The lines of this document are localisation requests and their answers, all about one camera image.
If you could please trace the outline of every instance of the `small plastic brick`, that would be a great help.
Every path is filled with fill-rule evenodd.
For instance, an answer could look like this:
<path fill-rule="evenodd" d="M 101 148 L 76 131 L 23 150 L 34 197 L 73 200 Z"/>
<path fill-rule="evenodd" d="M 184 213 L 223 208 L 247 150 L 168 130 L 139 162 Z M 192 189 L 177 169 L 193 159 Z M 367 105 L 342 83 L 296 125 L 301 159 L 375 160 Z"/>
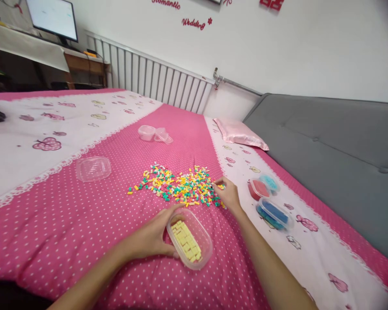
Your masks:
<path fill-rule="evenodd" d="M 188 252 L 186 254 L 187 254 L 187 258 L 189 260 L 194 256 L 194 254 L 193 254 L 193 252 L 191 250 L 188 250 Z"/>

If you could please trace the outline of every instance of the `bed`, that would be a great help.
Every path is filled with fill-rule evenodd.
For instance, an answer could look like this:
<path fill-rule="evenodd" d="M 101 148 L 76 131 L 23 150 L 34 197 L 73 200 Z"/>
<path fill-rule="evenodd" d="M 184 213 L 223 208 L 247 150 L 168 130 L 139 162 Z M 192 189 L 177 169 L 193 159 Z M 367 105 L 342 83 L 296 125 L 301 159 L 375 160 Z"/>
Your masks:
<path fill-rule="evenodd" d="M 149 191 L 127 195 L 156 161 L 234 180 L 243 209 L 319 309 L 388 309 L 388 258 L 267 153 L 225 143 L 211 118 L 120 89 L 3 93 L 0 110 L 7 115 L 0 123 L 0 281 L 49 300 L 61 296 L 169 205 Z M 141 125 L 165 127 L 174 142 L 142 141 Z M 107 157 L 112 173 L 83 183 L 76 162 L 93 156 Z M 262 172 L 280 184 L 273 201 L 296 219 L 291 231 L 273 229 L 255 210 L 247 181 Z M 269 309 L 228 210 L 190 208 L 213 240 L 208 264 L 192 271 L 167 257 L 133 261 L 97 308 Z"/>

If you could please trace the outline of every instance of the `red text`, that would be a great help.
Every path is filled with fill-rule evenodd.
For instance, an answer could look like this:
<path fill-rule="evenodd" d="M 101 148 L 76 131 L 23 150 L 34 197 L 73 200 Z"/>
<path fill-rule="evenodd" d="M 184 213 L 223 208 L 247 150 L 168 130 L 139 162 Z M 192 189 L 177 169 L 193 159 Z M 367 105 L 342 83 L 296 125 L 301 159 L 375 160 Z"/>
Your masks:
<path fill-rule="evenodd" d="M 180 5 L 178 2 L 175 1 L 165 1 L 165 0 L 152 0 L 152 3 L 159 3 L 166 6 L 172 6 L 175 9 L 180 9 Z"/>
<path fill-rule="evenodd" d="M 195 21 L 195 19 L 193 19 L 192 21 L 190 21 L 190 19 L 183 19 L 182 20 L 182 24 L 184 26 L 193 26 L 193 27 L 197 27 L 201 30 L 204 29 L 204 27 L 206 27 L 206 23 L 203 23 L 203 24 L 200 24 L 199 21 Z"/>

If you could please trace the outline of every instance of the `pink satin pillow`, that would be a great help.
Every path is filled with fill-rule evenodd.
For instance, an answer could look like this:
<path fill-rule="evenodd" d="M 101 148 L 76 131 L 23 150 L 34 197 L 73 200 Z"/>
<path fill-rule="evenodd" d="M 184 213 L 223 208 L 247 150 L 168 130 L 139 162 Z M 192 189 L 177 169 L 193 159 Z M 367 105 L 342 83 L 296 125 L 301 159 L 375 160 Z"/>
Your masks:
<path fill-rule="evenodd" d="M 219 126 L 224 141 L 257 146 L 263 151 L 269 150 L 267 144 L 242 122 L 226 118 L 214 118 L 213 121 Z"/>

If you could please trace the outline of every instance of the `monitor screen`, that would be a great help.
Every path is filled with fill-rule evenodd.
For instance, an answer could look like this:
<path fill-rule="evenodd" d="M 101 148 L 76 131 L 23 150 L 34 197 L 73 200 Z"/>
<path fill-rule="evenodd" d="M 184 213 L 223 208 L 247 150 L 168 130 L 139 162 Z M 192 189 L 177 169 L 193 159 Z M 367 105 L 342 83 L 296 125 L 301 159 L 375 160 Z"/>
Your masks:
<path fill-rule="evenodd" d="M 27 0 L 33 26 L 78 41 L 73 5 L 64 0 Z"/>

